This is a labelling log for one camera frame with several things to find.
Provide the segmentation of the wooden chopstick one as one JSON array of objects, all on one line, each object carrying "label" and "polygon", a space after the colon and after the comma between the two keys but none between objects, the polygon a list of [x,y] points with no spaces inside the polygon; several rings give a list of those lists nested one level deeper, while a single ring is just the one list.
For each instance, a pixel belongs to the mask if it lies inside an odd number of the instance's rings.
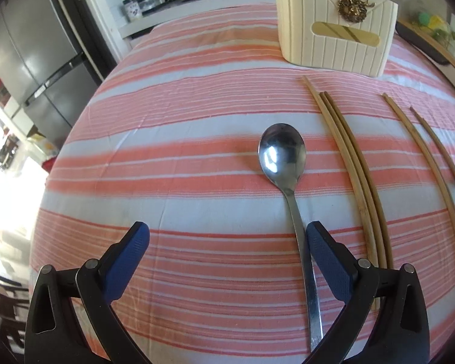
[{"label": "wooden chopstick one", "polygon": [[[344,148],[343,141],[342,141],[341,137],[339,136],[339,131],[338,131],[337,127],[335,126],[334,121],[330,117],[330,113],[329,113],[328,109],[326,108],[324,102],[322,101],[322,99],[320,97],[320,93],[315,89],[314,85],[311,83],[311,81],[309,80],[308,76],[304,76],[302,78],[302,80],[303,80],[304,85],[306,86],[306,88],[310,92],[310,95],[313,97],[316,105],[320,109],[321,115],[322,115],[322,117],[323,117],[323,119],[325,121],[325,125],[328,127],[329,132],[330,132],[331,136],[333,137],[333,139],[335,141],[335,145],[337,147],[337,150],[339,151],[340,158],[341,158],[342,163],[343,163],[344,174],[347,176],[347,178],[348,178],[348,180],[350,182],[350,187],[352,189],[352,183],[351,183],[351,180],[350,180],[350,177],[349,177],[349,173],[348,173],[348,170],[347,170],[349,162],[344,162],[343,155],[340,153],[342,151],[344,153],[344,155],[346,155],[345,154],[346,149]],[[352,189],[352,196],[353,196],[353,198],[355,200],[355,205],[356,205],[356,209],[357,209],[357,216],[358,216],[360,225],[362,227],[361,217],[360,217],[359,209],[357,207],[357,202],[356,202],[356,198],[354,196],[353,189]],[[364,244],[366,246],[366,241],[365,241],[365,235],[364,235],[363,227],[362,227],[362,234],[363,234],[363,237],[364,237]]]}]

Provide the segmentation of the pink striped tablecloth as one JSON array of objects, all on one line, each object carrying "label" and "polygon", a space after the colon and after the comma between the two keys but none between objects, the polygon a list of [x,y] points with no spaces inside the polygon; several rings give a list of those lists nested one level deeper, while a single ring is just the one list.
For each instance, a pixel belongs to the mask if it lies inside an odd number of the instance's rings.
[{"label": "pink striped tablecloth", "polygon": [[455,331],[455,233],[431,169],[391,107],[428,122],[455,163],[455,89],[394,38],[370,78],[286,62],[272,4],[187,16],[143,37],[83,110],[38,212],[30,265],[98,258],[130,226],[151,240],[114,305],[155,363],[300,363],[308,354],[302,272],[282,193],[260,169],[264,130],[301,133],[297,187],[318,220],[366,255],[335,141],[303,83],[328,92],[357,138],[378,190],[396,266],[422,285],[433,352]]}]

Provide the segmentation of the wooden chopstick five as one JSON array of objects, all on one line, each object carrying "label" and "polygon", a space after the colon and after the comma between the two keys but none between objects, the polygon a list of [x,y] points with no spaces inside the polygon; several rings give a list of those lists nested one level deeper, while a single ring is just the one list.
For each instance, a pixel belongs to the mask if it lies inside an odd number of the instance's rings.
[{"label": "wooden chopstick five", "polygon": [[366,197],[369,214],[373,221],[373,231],[375,233],[376,247],[380,256],[380,265],[384,268],[394,268],[394,257],[389,239],[389,231],[386,223],[386,216],[380,202],[380,197],[373,182],[370,169],[366,163],[366,159],[357,143],[357,139],[353,134],[349,124],[340,112],[333,98],[328,92],[322,92],[320,96],[326,101],[326,105],[332,114],[335,122],[339,124],[340,130],[344,134],[344,138],[349,143],[348,148],[352,151],[355,157],[355,167],[359,174],[359,179],[362,184],[362,190]]}]

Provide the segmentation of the wooden chopstick two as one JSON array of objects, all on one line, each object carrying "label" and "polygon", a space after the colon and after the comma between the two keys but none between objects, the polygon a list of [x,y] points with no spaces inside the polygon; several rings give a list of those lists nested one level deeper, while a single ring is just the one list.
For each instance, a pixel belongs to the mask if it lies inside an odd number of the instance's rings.
[{"label": "wooden chopstick two", "polygon": [[[329,111],[329,108],[326,105],[326,101],[324,101],[324,99],[322,97],[321,97],[321,99]],[[330,117],[334,121],[334,124],[339,131],[339,136],[341,137],[341,139],[343,141],[343,146],[346,149],[346,151],[345,151],[346,155],[344,155],[344,153],[342,151],[340,153],[343,155],[344,162],[349,162],[347,170],[348,170],[349,177],[350,177],[350,180],[352,183],[352,189],[354,192],[354,196],[356,198],[357,207],[359,209],[359,213],[360,213],[360,217],[361,217],[362,227],[363,227],[365,241],[366,241],[367,257],[374,265],[382,267],[380,265],[380,259],[379,259],[380,256],[378,255],[378,250],[376,247],[375,233],[373,231],[373,221],[369,214],[368,205],[366,203],[366,197],[362,190],[362,184],[359,179],[359,174],[355,167],[355,161],[356,161],[355,157],[353,156],[352,151],[349,150],[349,148],[348,148],[349,143],[344,138],[344,134],[342,133],[342,131],[339,129],[340,128],[339,124],[335,122],[330,111],[329,111],[329,113],[330,113]]]}]

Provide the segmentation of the cream utensil holder box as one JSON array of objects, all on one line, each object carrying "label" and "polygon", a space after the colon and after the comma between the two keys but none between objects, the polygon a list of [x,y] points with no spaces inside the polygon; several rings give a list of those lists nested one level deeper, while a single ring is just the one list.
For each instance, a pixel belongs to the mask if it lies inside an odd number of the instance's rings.
[{"label": "cream utensil holder box", "polygon": [[275,0],[283,58],[301,67],[378,77],[398,4],[391,0]]}]

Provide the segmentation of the spice jar rack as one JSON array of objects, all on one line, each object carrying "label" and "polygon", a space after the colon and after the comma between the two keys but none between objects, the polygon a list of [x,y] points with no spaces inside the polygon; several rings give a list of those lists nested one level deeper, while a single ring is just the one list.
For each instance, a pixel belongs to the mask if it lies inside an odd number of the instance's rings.
[{"label": "spice jar rack", "polygon": [[129,22],[135,22],[161,7],[166,0],[124,0],[123,10]]}]

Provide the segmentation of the wooden cutting board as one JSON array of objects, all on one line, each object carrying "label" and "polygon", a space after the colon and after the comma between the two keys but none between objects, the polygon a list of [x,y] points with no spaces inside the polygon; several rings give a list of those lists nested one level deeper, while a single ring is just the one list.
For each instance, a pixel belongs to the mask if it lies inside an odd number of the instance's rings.
[{"label": "wooden cutting board", "polygon": [[455,68],[455,57],[429,34],[405,21],[397,21],[395,30],[401,38],[425,53],[434,62]]}]

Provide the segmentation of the yellow green plastic bag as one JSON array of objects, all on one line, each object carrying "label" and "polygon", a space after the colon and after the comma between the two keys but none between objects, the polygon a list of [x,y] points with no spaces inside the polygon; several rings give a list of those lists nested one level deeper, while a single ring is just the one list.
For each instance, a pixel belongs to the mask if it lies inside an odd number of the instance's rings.
[{"label": "yellow green plastic bag", "polygon": [[409,21],[447,50],[455,50],[455,31],[446,20],[427,8],[423,0],[409,2]]}]

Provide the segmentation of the large steel spoon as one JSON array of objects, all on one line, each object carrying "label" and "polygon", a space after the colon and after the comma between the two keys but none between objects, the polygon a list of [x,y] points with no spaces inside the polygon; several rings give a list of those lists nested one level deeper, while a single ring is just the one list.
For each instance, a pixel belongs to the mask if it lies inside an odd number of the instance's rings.
[{"label": "large steel spoon", "polygon": [[308,238],[295,197],[296,187],[306,166],[304,140],[293,126],[276,123],[269,126],[260,137],[258,159],[264,175],[283,193],[291,215],[302,266],[310,348],[314,350],[323,339],[320,302]]}]

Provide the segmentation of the grey double-door refrigerator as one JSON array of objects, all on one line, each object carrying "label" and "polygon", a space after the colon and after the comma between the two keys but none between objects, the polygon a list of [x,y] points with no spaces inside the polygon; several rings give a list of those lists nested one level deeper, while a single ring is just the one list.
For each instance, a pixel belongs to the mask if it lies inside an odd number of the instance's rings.
[{"label": "grey double-door refrigerator", "polygon": [[115,65],[86,0],[0,0],[0,80],[57,148]]}]

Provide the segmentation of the wooden chopstick four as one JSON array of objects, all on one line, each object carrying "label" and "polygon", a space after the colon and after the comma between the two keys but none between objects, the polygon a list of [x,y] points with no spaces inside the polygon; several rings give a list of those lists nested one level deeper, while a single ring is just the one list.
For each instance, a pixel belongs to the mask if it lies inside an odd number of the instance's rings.
[{"label": "wooden chopstick four", "polygon": [[429,135],[429,137],[432,138],[433,142],[435,143],[436,148],[438,148],[438,151],[440,152],[441,156],[443,159],[446,161],[446,164],[449,167],[449,170],[451,171],[451,174],[454,178],[455,181],[455,163],[453,162],[450,154],[446,150],[445,146],[442,144],[438,136],[435,134],[435,132],[432,130],[430,125],[427,123],[427,121],[414,109],[413,106],[411,106],[410,111],[413,113],[413,115],[417,118],[418,122],[423,126],[425,129],[426,133]]}]

